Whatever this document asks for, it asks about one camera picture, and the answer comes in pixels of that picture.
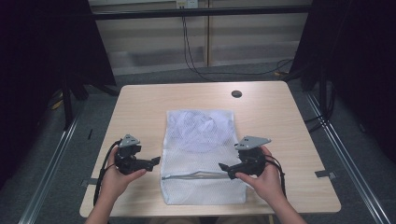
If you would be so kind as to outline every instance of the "wooden table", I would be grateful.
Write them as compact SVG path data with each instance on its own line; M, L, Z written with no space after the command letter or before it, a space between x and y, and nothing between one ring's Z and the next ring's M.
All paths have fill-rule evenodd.
M241 91L242 97L232 97ZM341 204L324 170L286 83L223 82L132 85L122 88L108 125L92 178L99 171L109 147L129 133L138 138L139 159L162 155L166 111L178 109L229 109L234 112L238 139L244 135L268 137L267 147L286 173L286 191L299 213L335 213ZM233 216L273 214L272 208L247 188L247 202L230 205L166 205L160 189L160 166L133 182L117 200L113 217ZM87 188L80 213L92 210L95 186Z

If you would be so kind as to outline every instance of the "electrical socket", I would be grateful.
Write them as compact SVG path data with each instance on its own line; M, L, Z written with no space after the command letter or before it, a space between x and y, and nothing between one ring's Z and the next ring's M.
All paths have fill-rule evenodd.
M187 8L198 8L198 0L187 0Z
M187 8L187 0L176 0L176 8Z

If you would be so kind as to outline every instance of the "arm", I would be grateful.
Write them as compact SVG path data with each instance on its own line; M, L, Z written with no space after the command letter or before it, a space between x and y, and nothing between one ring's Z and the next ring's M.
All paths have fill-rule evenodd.
M271 156L271 152L265 146L262 146L262 152ZM266 163L264 171L257 178L243 173L236 173L235 176L256 190L257 194L274 209L281 223L306 223L283 195L279 173L274 165Z
M114 203L126 190L129 183L146 173L146 170L139 170L131 173L130 175L121 174L114 165L114 155L117 150L118 147L114 147L108 157L107 171L102 181L100 195L95 207L92 209L90 215L85 221L86 224L106 224Z

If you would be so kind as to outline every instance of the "person's left hand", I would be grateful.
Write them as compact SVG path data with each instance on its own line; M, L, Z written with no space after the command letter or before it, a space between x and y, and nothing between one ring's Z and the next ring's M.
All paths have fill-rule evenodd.
M100 191L99 197L108 197L108 199L116 201L119 196L126 190L129 183L136 180L140 176L144 175L147 171L145 169L135 171L129 175L123 175L122 173L117 170L115 162L115 155L117 150L119 149L118 146L113 147L111 149L110 155L107 161L107 171L105 176L102 180L102 187Z

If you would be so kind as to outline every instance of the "mesh laundry bag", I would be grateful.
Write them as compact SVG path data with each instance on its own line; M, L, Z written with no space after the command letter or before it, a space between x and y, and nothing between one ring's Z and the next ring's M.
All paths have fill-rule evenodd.
M244 203L246 185L231 180L219 162L237 164L233 111L167 112L161 189L167 204Z

